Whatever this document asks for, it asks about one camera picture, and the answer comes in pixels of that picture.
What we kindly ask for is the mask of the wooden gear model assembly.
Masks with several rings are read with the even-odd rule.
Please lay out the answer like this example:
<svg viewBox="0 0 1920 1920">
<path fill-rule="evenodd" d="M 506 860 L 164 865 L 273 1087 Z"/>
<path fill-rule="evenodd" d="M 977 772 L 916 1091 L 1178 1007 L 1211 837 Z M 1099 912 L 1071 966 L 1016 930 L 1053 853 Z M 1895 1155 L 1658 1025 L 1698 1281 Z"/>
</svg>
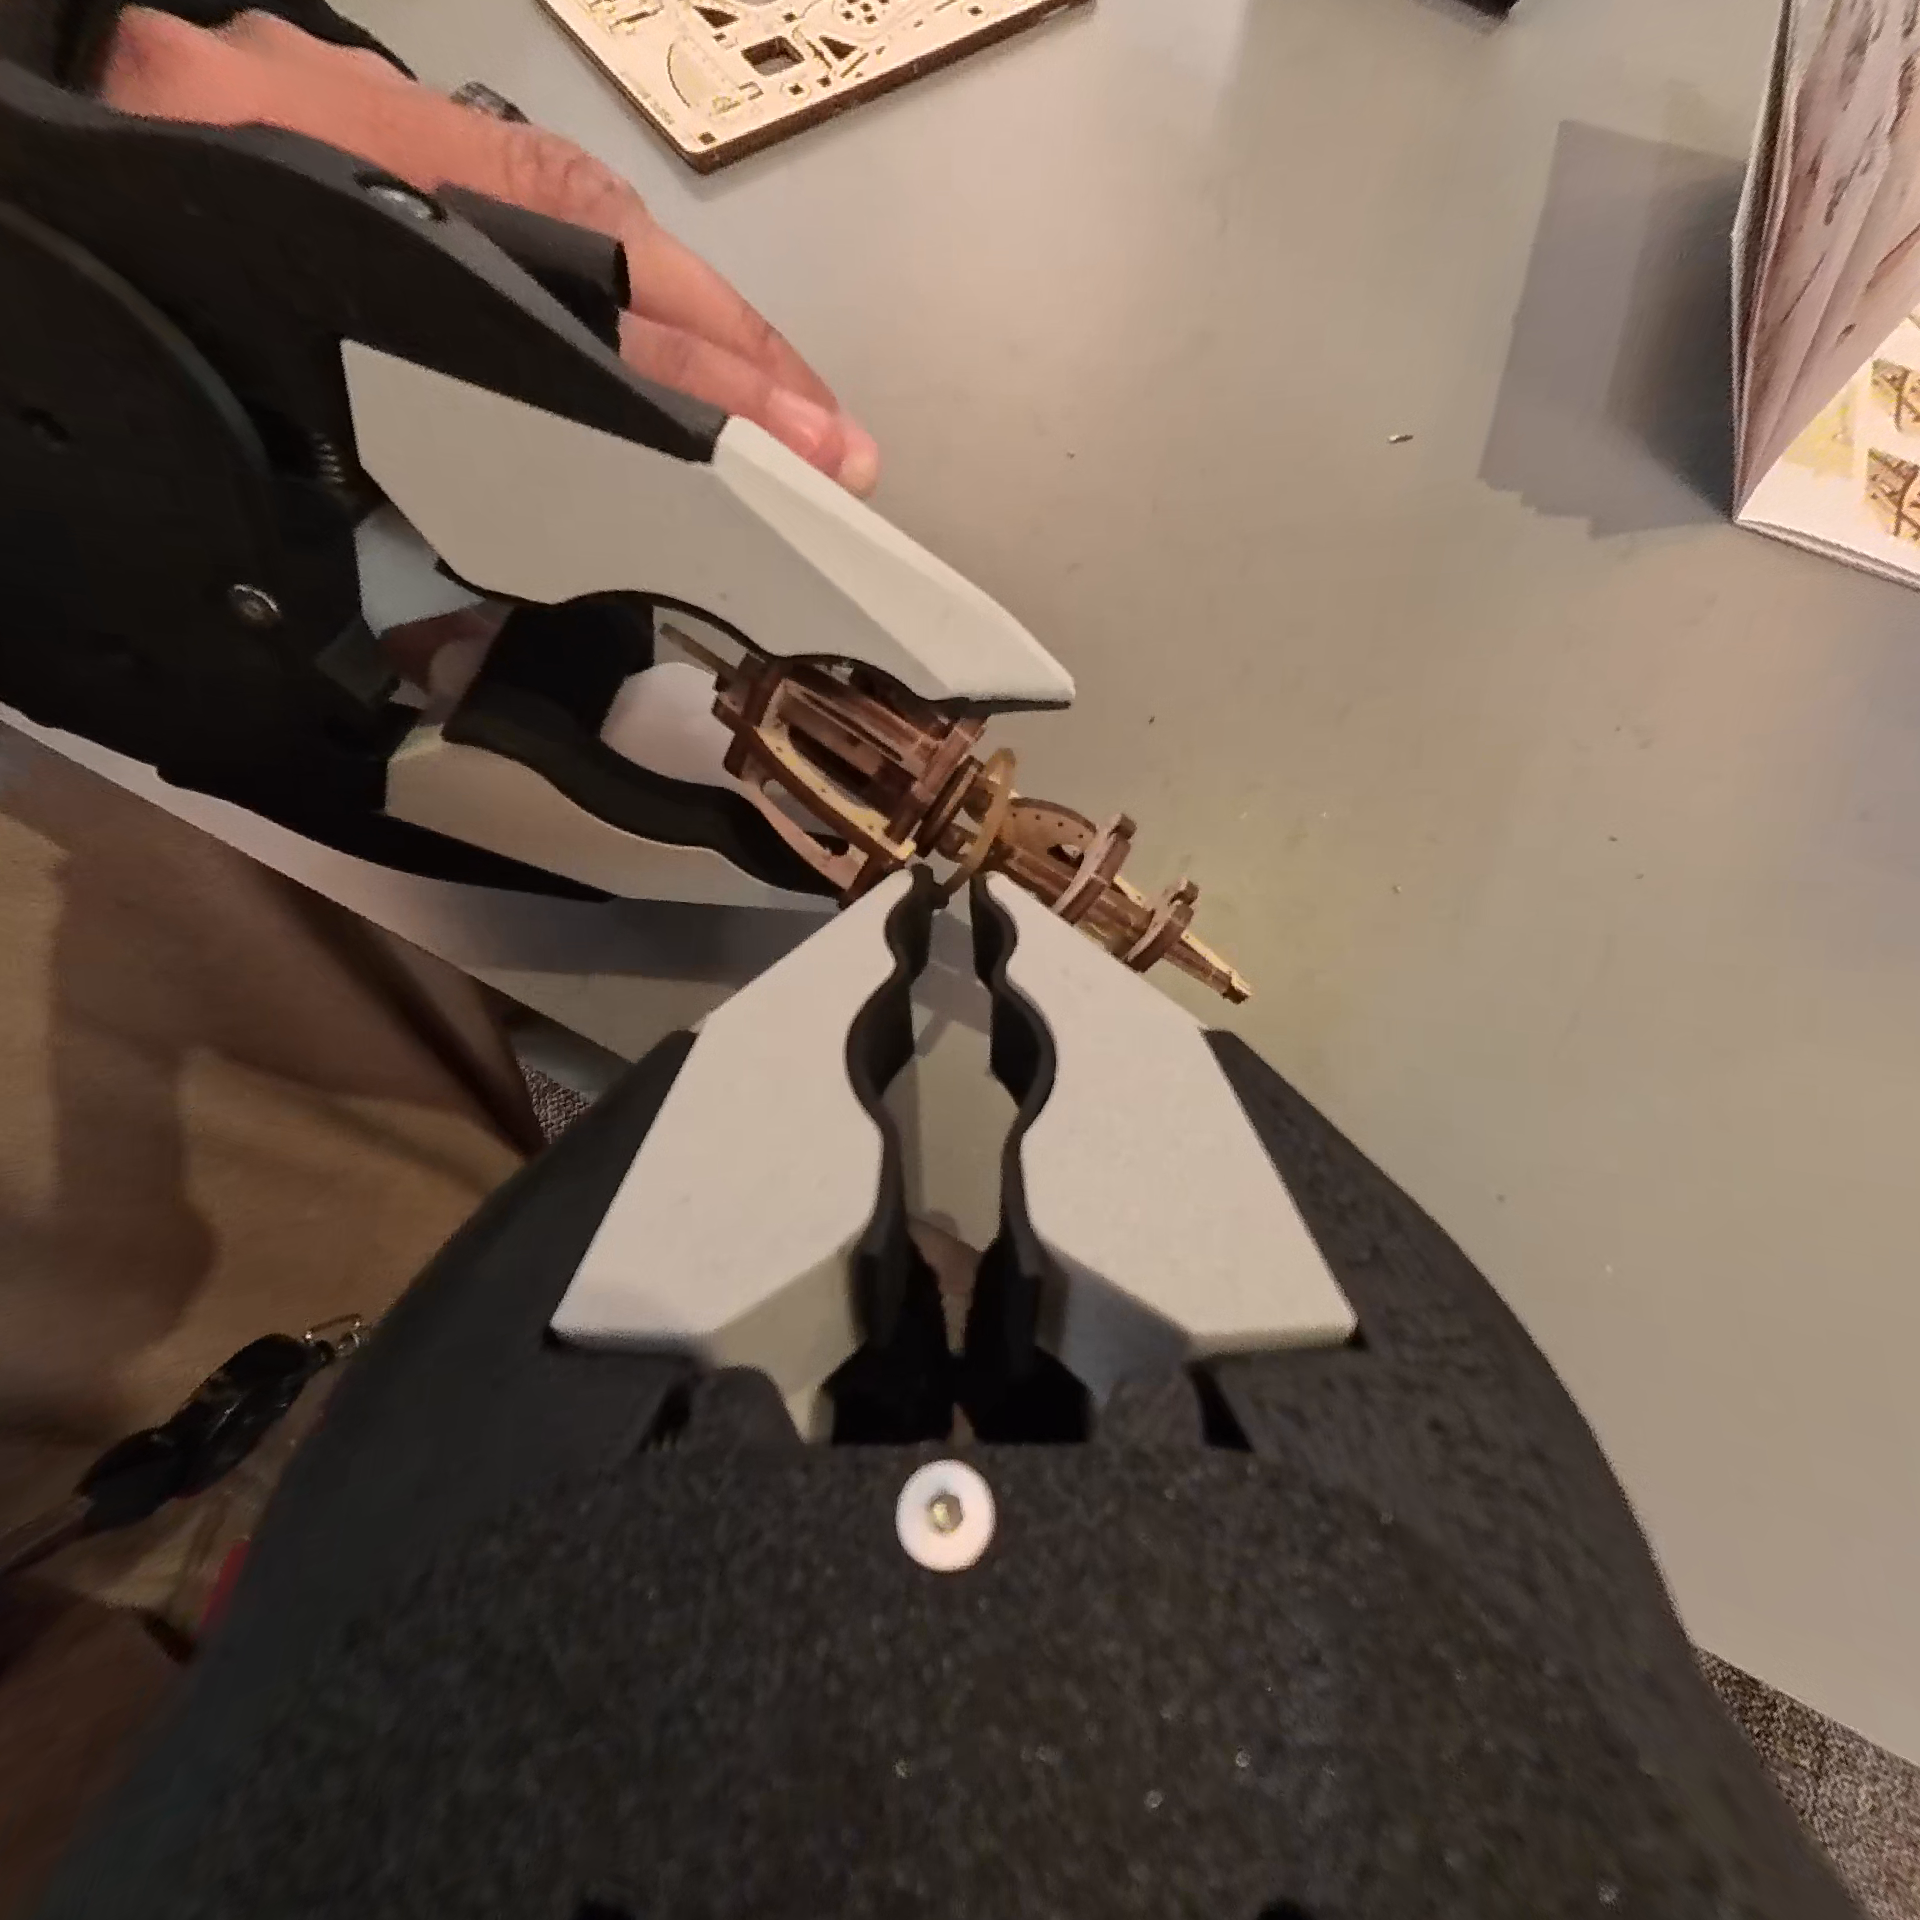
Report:
<svg viewBox="0 0 1920 1920">
<path fill-rule="evenodd" d="M 778 660 L 726 641 L 693 614 L 655 633 L 715 681 L 724 770 L 840 903 L 929 865 L 942 901 L 1004 877 L 1125 967 L 1174 967 L 1231 1003 L 1253 984 L 1194 930 L 1199 883 L 1156 896 L 1125 874 L 1139 821 L 1105 821 L 1021 791 L 1019 757 L 989 750 L 989 717 L 938 704 L 876 665 Z"/>
</svg>

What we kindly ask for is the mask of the person's left hand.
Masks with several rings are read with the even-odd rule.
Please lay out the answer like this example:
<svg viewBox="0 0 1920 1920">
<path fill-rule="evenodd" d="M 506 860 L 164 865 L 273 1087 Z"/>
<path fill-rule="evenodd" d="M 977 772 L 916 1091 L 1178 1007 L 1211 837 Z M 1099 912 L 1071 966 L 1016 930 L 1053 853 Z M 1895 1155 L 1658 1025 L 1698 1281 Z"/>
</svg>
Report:
<svg viewBox="0 0 1920 1920">
<path fill-rule="evenodd" d="M 417 80 L 335 6 L 127 4 L 93 77 L 122 111 L 299 132 L 417 188 L 464 188 L 619 241 L 631 277 L 619 350 L 631 367 L 752 419 L 847 492 L 874 492 L 874 437 L 622 174 L 558 132 Z"/>
</svg>

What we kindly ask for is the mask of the laser-cut wooden parts sheet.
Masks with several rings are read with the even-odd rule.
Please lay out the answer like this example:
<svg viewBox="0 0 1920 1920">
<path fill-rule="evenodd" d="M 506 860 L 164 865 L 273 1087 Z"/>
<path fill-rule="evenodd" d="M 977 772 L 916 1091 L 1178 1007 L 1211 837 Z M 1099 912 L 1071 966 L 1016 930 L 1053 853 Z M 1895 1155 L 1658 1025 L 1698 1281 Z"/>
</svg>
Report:
<svg viewBox="0 0 1920 1920">
<path fill-rule="evenodd" d="M 1071 1 L 542 4 L 701 175 L 1071 10 Z"/>
</svg>

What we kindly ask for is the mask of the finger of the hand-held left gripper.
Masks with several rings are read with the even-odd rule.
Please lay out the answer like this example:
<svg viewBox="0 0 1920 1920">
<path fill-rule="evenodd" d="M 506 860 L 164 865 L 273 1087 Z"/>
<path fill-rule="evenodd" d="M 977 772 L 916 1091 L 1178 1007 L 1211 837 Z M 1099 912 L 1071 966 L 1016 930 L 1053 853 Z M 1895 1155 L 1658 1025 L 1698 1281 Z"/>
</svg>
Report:
<svg viewBox="0 0 1920 1920">
<path fill-rule="evenodd" d="M 480 593 L 688 605 L 774 660 L 849 660 L 933 704 L 1068 708 L 982 588 L 756 422 L 687 460 L 380 347 L 343 346 L 362 468 Z"/>
<path fill-rule="evenodd" d="M 389 761 L 386 813 L 613 900 L 828 903 L 834 893 L 731 781 L 483 715 L 478 740 L 417 726 Z"/>
</svg>

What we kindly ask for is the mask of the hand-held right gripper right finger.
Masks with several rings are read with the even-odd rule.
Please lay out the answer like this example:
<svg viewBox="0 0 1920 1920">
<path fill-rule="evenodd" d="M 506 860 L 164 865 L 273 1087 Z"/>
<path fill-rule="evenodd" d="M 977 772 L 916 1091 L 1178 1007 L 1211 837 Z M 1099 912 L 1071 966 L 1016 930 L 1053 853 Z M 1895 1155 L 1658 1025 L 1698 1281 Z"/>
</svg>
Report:
<svg viewBox="0 0 1920 1920">
<path fill-rule="evenodd" d="M 1015 1101 L 960 1408 L 1079 1442 L 1114 1392 L 1358 1329 L 1217 1033 L 1001 875 L 973 882 L 989 1064 Z"/>
</svg>

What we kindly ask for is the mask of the black key fob clip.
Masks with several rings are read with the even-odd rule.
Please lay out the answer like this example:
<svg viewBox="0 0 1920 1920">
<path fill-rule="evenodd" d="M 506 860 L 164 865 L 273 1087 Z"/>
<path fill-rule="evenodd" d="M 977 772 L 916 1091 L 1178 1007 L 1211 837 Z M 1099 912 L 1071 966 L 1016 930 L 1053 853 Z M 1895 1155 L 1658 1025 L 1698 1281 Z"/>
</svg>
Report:
<svg viewBox="0 0 1920 1920">
<path fill-rule="evenodd" d="M 233 1352 L 173 1413 L 121 1438 L 86 1467 L 73 1495 L 79 1531 L 122 1530 L 217 1486 L 370 1331 L 370 1322 L 350 1312 L 305 1331 L 263 1333 Z"/>
</svg>

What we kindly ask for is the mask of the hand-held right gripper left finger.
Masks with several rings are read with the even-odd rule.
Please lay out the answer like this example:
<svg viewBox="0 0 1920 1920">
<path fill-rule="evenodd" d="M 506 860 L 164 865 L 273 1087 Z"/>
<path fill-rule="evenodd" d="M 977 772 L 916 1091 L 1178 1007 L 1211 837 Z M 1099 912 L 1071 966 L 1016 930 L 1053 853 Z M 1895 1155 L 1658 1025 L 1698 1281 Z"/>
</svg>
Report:
<svg viewBox="0 0 1920 1920">
<path fill-rule="evenodd" d="M 940 1284 L 886 1091 L 942 893 L 886 877 L 698 1025 L 549 1328 L 592 1352 L 754 1370 L 805 1436 L 949 1430 Z"/>
</svg>

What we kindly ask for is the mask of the white instruction booklet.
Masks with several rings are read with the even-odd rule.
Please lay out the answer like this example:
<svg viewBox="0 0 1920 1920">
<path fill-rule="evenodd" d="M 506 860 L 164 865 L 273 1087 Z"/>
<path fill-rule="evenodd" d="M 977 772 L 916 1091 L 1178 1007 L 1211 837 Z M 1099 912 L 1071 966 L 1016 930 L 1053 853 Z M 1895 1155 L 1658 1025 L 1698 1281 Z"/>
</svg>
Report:
<svg viewBox="0 0 1920 1920">
<path fill-rule="evenodd" d="M 1781 6 L 1732 238 L 1732 518 L 1918 583 L 1918 6 Z"/>
</svg>

